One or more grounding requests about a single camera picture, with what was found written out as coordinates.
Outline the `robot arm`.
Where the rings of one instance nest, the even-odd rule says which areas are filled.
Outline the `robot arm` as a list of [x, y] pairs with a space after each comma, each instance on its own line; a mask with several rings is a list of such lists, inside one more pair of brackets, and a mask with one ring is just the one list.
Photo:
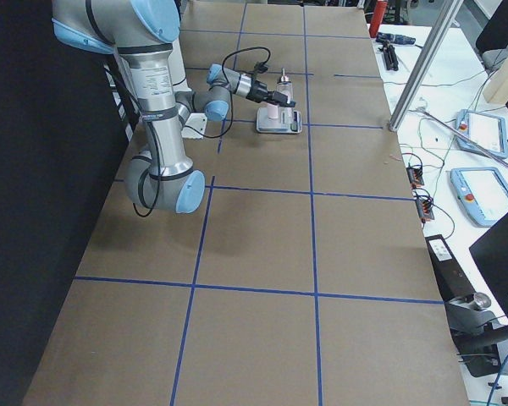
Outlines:
[[128, 64], [148, 145], [135, 155], [125, 177], [135, 206], [192, 213], [202, 202], [204, 174], [185, 154], [182, 130], [190, 115], [226, 118], [233, 95], [253, 102], [293, 107], [282, 92], [269, 91], [249, 74], [211, 66], [208, 91], [176, 91], [169, 58], [179, 38], [175, 1], [55, 1], [54, 34], [65, 45], [88, 52], [118, 54]]

